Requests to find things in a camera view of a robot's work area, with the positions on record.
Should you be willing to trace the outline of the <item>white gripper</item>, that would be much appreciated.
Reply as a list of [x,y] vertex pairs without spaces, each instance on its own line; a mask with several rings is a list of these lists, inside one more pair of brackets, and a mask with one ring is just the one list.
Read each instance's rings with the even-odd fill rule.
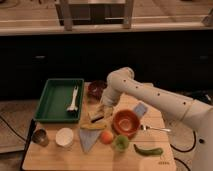
[[103,114],[103,106],[98,105],[94,108],[92,108],[89,111],[89,117],[91,119],[92,115],[95,114],[103,114],[105,118],[109,118],[113,115],[114,108],[113,106],[116,106],[118,102],[120,101],[121,93],[111,89],[111,88],[106,88],[101,97],[101,103],[105,105],[104,107],[104,114]]

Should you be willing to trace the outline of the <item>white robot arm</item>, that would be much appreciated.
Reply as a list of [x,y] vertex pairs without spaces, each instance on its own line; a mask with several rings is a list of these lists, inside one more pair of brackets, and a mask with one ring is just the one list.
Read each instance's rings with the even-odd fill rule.
[[213,105],[137,82],[134,71],[123,67],[108,74],[107,87],[95,112],[90,115],[91,120],[103,117],[105,109],[116,106],[123,93],[177,118],[196,131],[198,141],[192,171],[213,171]]

